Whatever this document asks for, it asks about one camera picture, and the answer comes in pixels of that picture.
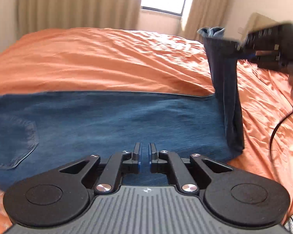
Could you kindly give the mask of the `beige curtain left panel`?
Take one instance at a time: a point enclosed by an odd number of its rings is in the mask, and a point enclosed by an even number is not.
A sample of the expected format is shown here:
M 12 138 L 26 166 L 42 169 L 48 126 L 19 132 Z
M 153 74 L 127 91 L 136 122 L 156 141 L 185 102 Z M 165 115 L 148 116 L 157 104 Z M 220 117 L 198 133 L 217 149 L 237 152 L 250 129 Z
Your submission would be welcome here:
M 18 0 L 18 37 L 48 28 L 135 30 L 141 0 Z

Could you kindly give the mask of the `blue denim jeans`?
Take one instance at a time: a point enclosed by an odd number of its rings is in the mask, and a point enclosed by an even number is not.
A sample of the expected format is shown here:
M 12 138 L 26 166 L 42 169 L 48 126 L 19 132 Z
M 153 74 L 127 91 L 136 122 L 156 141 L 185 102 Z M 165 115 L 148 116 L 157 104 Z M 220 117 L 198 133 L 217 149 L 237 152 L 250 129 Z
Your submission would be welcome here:
M 203 29 L 215 93 L 54 91 L 0 96 L 0 189 L 93 153 L 135 143 L 227 162 L 244 148 L 237 43 Z

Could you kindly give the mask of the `beige headboard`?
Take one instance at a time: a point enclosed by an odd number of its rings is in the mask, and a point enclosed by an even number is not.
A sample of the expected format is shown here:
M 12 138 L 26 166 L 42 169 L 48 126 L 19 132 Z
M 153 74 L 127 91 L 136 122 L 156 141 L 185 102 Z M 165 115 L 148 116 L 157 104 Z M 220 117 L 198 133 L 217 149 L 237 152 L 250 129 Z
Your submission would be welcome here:
M 254 12 L 250 15 L 245 27 L 239 31 L 240 41 L 244 41 L 249 32 L 276 25 L 278 22 L 267 16 Z

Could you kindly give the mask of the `orange bed sheet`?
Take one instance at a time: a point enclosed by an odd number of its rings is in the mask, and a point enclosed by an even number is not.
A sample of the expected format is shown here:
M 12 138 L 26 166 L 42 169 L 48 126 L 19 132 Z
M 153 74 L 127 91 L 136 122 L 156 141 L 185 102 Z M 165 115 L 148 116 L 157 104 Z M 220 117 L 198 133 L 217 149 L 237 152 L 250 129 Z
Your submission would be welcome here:
M 287 76 L 240 61 L 245 149 L 231 165 L 273 177 L 268 140 L 291 110 Z M 182 37 L 98 28 L 43 30 L 0 54 L 0 95 L 60 90 L 213 92 L 203 46 Z

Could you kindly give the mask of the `beige curtain panel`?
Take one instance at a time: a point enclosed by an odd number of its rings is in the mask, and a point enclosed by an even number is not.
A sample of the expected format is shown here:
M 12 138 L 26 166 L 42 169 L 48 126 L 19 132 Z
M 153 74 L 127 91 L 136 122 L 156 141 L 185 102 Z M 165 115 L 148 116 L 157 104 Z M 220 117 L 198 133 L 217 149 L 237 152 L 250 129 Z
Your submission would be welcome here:
M 197 31 L 203 27 L 224 25 L 230 0 L 186 0 L 178 35 L 201 41 Z
M 18 0 L 18 37 L 48 28 L 135 30 L 141 0 Z

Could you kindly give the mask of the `beige curtain right panel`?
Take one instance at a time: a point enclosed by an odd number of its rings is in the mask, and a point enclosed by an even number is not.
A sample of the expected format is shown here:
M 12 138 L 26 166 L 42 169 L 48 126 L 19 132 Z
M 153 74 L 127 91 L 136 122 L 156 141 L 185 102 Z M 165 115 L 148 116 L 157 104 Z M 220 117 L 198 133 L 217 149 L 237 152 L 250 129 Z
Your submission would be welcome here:
M 178 35 L 201 41 L 197 31 L 203 27 L 224 25 L 230 0 L 186 0 Z

